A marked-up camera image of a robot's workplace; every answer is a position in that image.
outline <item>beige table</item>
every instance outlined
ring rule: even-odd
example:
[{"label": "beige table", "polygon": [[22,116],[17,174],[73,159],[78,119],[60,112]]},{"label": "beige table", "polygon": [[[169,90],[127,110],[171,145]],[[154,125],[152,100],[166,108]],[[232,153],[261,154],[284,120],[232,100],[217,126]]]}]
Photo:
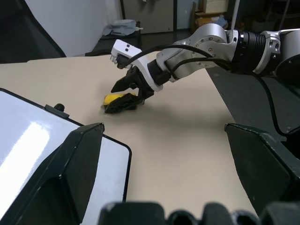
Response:
[{"label": "beige table", "polygon": [[0,87],[41,105],[62,103],[70,118],[82,124],[104,122],[105,134],[133,153],[129,201],[156,201],[166,214],[183,208],[197,217],[207,202],[254,212],[224,132],[233,118],[206,70],[167,83],[135,111],[106,115],[104,96],[126,74],[109,58],[2,64]]}]

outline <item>door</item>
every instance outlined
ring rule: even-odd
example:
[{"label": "door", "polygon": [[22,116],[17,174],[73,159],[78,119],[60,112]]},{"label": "door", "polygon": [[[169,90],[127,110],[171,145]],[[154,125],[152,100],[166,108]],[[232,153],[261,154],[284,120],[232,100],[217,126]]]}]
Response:
[{"label": "door", "polygon": [[173,31],[173,0],[123,0],[125,19],[141,22],[142,34]]}]

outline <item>cardboard box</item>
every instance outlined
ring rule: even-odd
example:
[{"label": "cardboard box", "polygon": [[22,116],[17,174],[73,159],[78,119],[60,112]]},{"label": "cardboard box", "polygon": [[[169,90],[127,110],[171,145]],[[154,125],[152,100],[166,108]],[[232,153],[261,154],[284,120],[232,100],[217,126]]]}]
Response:
[{"label": "cardboard box", "polygon": [[205,13],[227,12],[228,0],[204,0],[203,10]]},{"label": "cardboard box", "polygon": [[196,13],[196,15],[199,17],[197,19],[197,28],[198,28],[204,24],[213,23],[213,22],[217,21],[222,14],[220,14],[220,13],[217,13],[217,14]]}]

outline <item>black frame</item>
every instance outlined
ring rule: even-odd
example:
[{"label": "black frame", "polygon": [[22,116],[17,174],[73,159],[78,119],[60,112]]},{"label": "black frame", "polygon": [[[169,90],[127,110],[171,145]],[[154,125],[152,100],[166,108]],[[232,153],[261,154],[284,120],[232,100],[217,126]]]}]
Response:
[{"label": "black frame", "polygon": [[[122,18],[123,20],[126,19],[125,17],[125,9],[124,9],[124,1],[120,0],[121,11],[122,11]],[[177,30],[177,0],[173,0],[173,31]]]},{"label": "black frame", "polygon": [[[0,88],[0,91],[5,92],[5,93],[7,93],[7,94],[9,94],[9,95],[11,95],[11,96],[13,96],[13,97],[15,97],[15,98],[18,98],[18,99],[20,99],[20,100],[22,100],[22,101],[24,101],[24,102],[27,102],[27,103],[29,103],[29,104],[31,104],[31,105],[34,105],[34,106],[36,106],[36,107],[38,107],[38,108],[40,108],[40,109],[45,110],[45,107],[43,107],[42,105],[39,105],[38,103],[35,103],[35,102],[33,102],[33,101],[29,100],[29,99],[26,99],[26,98],[24,98],[24,97],[22,97],[22,96],[20,96],[20,95],[17,95],[17,94],[15,94],[15,93],[11,92],[11,91],[6,90],[6,89],[4,89],[4,88]],[[83,124],[78,123],[78,122],[76,122],[76,121],[74,121],[74,120],[72,120],[72,119],[70,119],[70,118],[66,118],[65,120],[67,120],[67,121],[69,121],[69,122],[71,122],[71,123],[74,123],[74,124],[76,124],[76,125],[78,125],[78,126],[83,126]],[[103,134],[102,136],[105,137],[105,138],[107,138],[107,139],[110,140],[110,141],[116,142],[117,144],[120,144],[120,145],[126,147],[126,148],[128,149],[128,151],[129,151],[128,165],[127,165],[126,178],[125,178],[125,186],[124,186],[123,199],[122,199],[123,202],[125,202],[125,201],[126,201],[126,197],[127,197],[127,189],[128,189],[128,182],[129,182],[129,173],[130,173],[130,165],[131,165],[132,151],[131,151],[131,149],[129,148],[128,145],[126,145],[126,144],[124,144],[124,143],[122,143],[122,142],[119,142],[118,140],[115,140],[115,139],[113,139],[112,137],[109,137],[109,136],[107,136],[107,135],[104,135],[104,134]]]}]

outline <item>black object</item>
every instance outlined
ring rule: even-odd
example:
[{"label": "black object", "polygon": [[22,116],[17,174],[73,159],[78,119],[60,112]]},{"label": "black object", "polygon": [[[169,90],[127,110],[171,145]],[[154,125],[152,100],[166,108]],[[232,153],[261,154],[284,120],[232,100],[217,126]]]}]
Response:
[{"label": "black object", "polygon": [[268,102],[270,105],[270,112],[271,112],[271,116],[272,116],[272,121],[273,121],[273,125],[275,130],[277,131],[277,133],[281,136],[287,137],[287,139],[295,139],[295,137],[299,137],[300,136],[300,127],[296,127],[293,130],[284,133],[278,125],[278,121],[277,121],[277,115],[276,115],[276,111],[275,111],[275,106],[274,106],[274,101],[273,101],[273,97],[271,95],[270,89],[267,86],[266,82],[259,77],[256,73],[251,72],[250,73],[263,87],[264,91],[266,92],[267,98],[268,98]]},{"label": "black object", "polygon": [[65,111],[65,106],[63,104],[61,104],[61,103],[56,104],[54,106],[54,108],[57,109],[57,110],[59,110],[59,111],[61,111],[61,112]]},{"label": "black object", "polygon": [[262,58],[266,37],[238,31],[238,42],[232,59],[234,72],[253,71]]},{"label": "black object", "polygon": [[239,124],[228,124],[225,131],[238,176],[258,215],[273,201],[300,201],[299,145],[290,148],[268,132]]},{"label": "black object", "polygon": [[127,109],[133,109],[140,103],[143,103],[145,99],[154,95],[154,91],[149,87],[145,81],[142,73],[137,67],[132,67],[127,71],[126,76],[119,79],[114,87],[112,88],[112,93],[125,91],[128,88],[135,89],[138,88],[139,92],[137,96],[130,93],[117,98],[112,101],[105,109],[105,113],[120,113]]},{"label": "black object", "polygon": [[0,63],[66,56],[35,19],[25,0],[1,1],[0,30]]},{"label": "black object", "polygon": [[[141,27],[140,22],[136,22],[137,27]],[[132,46],[137,48],[142,48],[142,40],[141,40],[141,31],[135,31],[132,34],[127,36],[119,36],[119,35],[106,35],[102,36],[96,46],[94,47],[92,52],[88,52],[85,56],[97,56],[97,55],[109,55],[111,54],[113,45],[117,39],[120,39],[124,42],[129,43]]]},{"label": "black object", "polygon": [[78,225],[92,192],[104,125],[72,131],[37,168],[0,225]]},{"label": "black object", "polygon": [[65,107],[63,104],[57,104],[54,108],[52,106],[45,105],[45,110],[64,119],[70,116],[64,112]]},{"label": "black object", "polygon": [[282,82],[300,85],[300,55],[295,55],[281,62],[276,69],[276,76]]},{"label": "black object", "polygon": [[171,74],[167,71],[162,71],[156,60],[151,61],[147,65],[149,73],[157,85],[163,85],[171,78]]},{"label": "black object", "polygon": [[165,219],[164,209],[157,203],[111,203],[100,213],[98,225],[298,225],[300,202],[274,202],[268,205],[260,218],[239,210],[230,214],[221,204],[208,203],[202,219],[187,211],[173,212]]},{"label": "black object", "polygon": [[124,55],[118,54],[116,61],[117,61],[117,68],[122,69],[123,64],[125,64],[128,61],[128,58]]}]

